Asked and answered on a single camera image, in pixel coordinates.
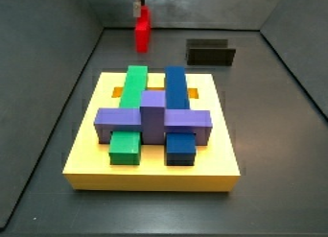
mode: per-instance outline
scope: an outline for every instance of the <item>yellow block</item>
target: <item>yellow block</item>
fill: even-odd
[[[190,99],[191,109],[210,110],[214,130],[208,146],[198,146],[195,166],[166,166],[164,146],[143,145],[139,166],[111,165],[110,145],[98,143],[94,120],[99,107],[119,107],[115,89],[124,85],[124,73],[102,73],[90,101],[76,141],[70,153],[64,177],[75,189],[128,191],[232,190],[240,170],[211,74],[187,74],[188,88],[199,99]],[[148,74],[148,88],[164,87],[164,74]]]

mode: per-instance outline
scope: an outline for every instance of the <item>dark blue block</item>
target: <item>dark blue block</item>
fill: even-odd
[[[194,133],[167,133],[166,164],[194,165],[196,137]]]
[[[168,109],[190,109],[184,67],[166,67],[166,98]]]

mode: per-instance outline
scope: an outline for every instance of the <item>block structure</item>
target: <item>block structure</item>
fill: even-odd
[[[143,92],[140,106],[143,123],[143,144],[164,145],[166,91]]]
[[[148,86],[164,88],[164,77],[163,73],[148,74]],[[143,146],[139,166],[111,165],[108,144],[98,143],[94,121],[99,107],[119,108],[119,99],[110,98],[110,93],[124,85],[124,79],[126,73],[100,75],[63,170],[72,187],[78,190],[230,192],[240,170],[211,74],[187,75],[188,86],[198,88],[200,96],[190,100],[191,108],[208,109],[214,123],[208,146],[196,147],[195,166],[166,166],[164,146],[150,145]]]
[[[142,93],[148,85],[148,68],[146,66],[130,66],[120,108],[140,108]],[[111,138],[110,157],[111,164],[139,165],[142,153],[142,133],[139,131],[115,131]]]

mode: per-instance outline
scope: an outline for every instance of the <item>metal wall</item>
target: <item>metal wall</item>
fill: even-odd
[[[328,117],[328,0],[283,0],[262,33]]]
[[[83,0],[0,0],[0,228],[102,31]]]
[[[134,0],[87,0],[103,25],[134,27]],[[279,0],[147,0],[154,28],[259,30]]]

